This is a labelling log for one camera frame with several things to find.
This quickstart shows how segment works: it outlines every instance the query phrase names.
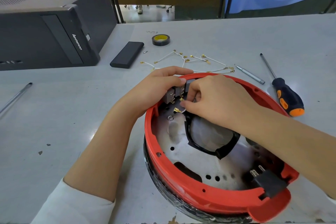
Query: screwdriver handle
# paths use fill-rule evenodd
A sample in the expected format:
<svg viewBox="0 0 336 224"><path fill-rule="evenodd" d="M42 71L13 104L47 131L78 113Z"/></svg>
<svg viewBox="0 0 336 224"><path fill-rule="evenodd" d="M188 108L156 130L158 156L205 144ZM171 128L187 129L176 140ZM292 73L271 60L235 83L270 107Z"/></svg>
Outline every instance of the screwdriver handle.
<svg viewBox="0 0 336 224"><path fill-rule="evenodd" d="M274 79L272 85L278 94L280 105L290 116L297 117L305 113L302 99L285 83L283 78Z"/></svg>

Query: red circular frame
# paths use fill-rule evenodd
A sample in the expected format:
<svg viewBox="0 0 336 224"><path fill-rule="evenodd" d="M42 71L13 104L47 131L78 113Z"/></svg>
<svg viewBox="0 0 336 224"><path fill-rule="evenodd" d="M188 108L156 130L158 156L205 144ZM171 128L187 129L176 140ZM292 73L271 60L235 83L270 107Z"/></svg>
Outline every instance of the red circular frame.
<svg viewBox="0 0 336 224"><path fill-rule="evenodd" d="M195 73L183 75L186 80L203 78L214 73ZM285 116L288 114L268 94L258 87L241 79L224 75L241 84L254 100L264 107L270 108ZM264 193L263 188L255 188L242 191L223 190L204 183L198 182L181 172L165 156L158 144L156 136L152 133L151 121L153 116L158 116L157 103L149 108L145 116L145 137L149 156L155 170L164 182L185 202L197 209L216 214L239 214L248 213L257 222L266 222L279 214L290 202L291 194L285 189L272 199L260 200L259 196ZM289 181L296 180L299 173L285 163L281 176Z"/></svg>

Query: computer vent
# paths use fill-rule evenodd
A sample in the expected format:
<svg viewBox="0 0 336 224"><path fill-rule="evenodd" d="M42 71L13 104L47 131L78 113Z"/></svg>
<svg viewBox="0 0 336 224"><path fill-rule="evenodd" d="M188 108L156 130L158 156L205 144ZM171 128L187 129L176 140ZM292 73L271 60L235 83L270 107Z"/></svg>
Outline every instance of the computer vent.
<svg viewBox="0 0 336 224"><path fill-rule="evenodd" d="M0 5L15 5L26 0L0 0Z"/></svg>

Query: white tabletop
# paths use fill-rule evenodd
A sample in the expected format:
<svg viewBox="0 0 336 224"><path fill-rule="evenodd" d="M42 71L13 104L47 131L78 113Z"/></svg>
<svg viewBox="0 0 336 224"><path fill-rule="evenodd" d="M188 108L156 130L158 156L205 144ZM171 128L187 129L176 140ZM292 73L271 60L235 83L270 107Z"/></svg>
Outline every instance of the white tabletop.
<svg viewBox="0 0 336 224"><path fill-rule="evenodd" d="M261 85L237 69L231 76L275 97L271 74L259 56L263 53L275 74L301 96L306 114L296 119L336 136L335 25L335 14L123 24L112 32L95 67L0 72L0 106L28 82L34 83L0 115L0 223L31 222L110 107L150 73L151 67L140 61L153 64L173 49L240 65L266 83ZM156 32L168 34L170 44L152 45ZM131 69L111 68L110 62L128 41L144 42L143 51L148 52L141 53ZM176 56L157 66L182 63ZM214 62L185 66L200 71L221 68ZM154 186L145 167L143 139L141 117L132 130L111 222L196 223ZM304 177L289 189L290 205L271 222L336 221L336 205Z"/></svg>

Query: person's left hand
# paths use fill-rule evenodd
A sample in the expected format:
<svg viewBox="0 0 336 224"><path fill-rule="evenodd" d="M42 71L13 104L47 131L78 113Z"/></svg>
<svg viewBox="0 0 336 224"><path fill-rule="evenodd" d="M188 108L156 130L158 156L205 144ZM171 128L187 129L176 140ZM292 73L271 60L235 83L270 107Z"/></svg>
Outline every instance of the person's left hand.
<svg viewBox="0 0 336 224"><path fill-rule="evenodd" d="M133 111L142 116L149 107L152 107L173 86L183 86L186 79L175 74L192 74L194 71L187 68L171 66L157 69L145 77L138 85L130 90L121 100L125 100Z"/></svg>

